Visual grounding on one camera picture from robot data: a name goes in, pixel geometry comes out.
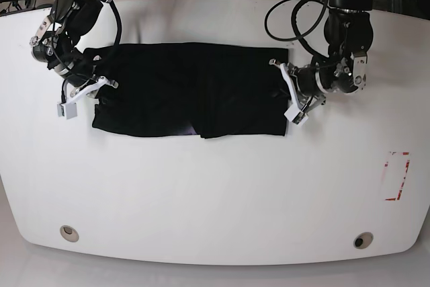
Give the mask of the black T-shirt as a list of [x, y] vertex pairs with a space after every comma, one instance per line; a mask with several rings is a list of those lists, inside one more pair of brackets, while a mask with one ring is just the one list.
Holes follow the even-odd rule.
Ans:
[[109, 54], [98, 72], [118, 83], [102, 87], [92, 126], [135, 137], [267, 134], [283, 136], [290, 94], [280, 71], [285, 48], [224, 44], [121, 44], [88, 48]]

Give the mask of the red tape rectangle marking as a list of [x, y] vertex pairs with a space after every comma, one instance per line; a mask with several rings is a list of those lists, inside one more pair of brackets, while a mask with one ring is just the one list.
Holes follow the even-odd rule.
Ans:
[[409, 152], [389, 152], [382, 174], [381, 196], [384, 201], [397, 201], [406, 181], [411, 154]]

